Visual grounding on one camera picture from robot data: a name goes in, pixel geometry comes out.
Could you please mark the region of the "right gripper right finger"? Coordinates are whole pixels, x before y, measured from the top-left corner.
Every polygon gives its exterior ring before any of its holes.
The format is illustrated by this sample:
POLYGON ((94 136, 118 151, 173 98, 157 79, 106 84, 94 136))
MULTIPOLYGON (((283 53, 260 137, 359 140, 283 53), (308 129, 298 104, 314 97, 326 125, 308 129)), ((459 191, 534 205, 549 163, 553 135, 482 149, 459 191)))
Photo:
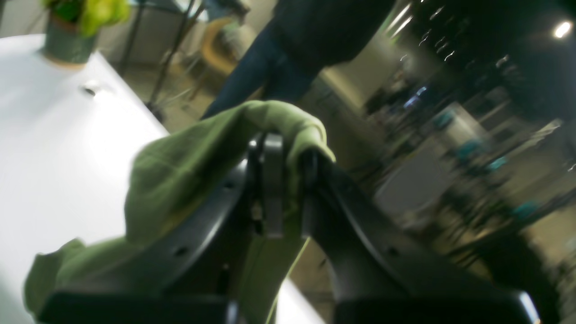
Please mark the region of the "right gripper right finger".
POLYGON ((477 278, 405 234, 317 149, 300 159, 302 234, 330 265, 336 324, 539 324, 527 293, 477 278))

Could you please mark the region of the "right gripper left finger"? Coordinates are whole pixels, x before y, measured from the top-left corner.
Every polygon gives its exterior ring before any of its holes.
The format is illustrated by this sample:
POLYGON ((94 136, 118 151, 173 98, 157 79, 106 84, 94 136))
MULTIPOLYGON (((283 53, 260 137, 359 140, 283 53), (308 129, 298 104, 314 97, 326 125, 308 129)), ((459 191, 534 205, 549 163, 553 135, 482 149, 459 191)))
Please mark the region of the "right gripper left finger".
POLYGON ((54 292, 42 324, 244 324, 236 292, 251 241, 284 235, 283 138, 253 138, 175 229, 54 292))

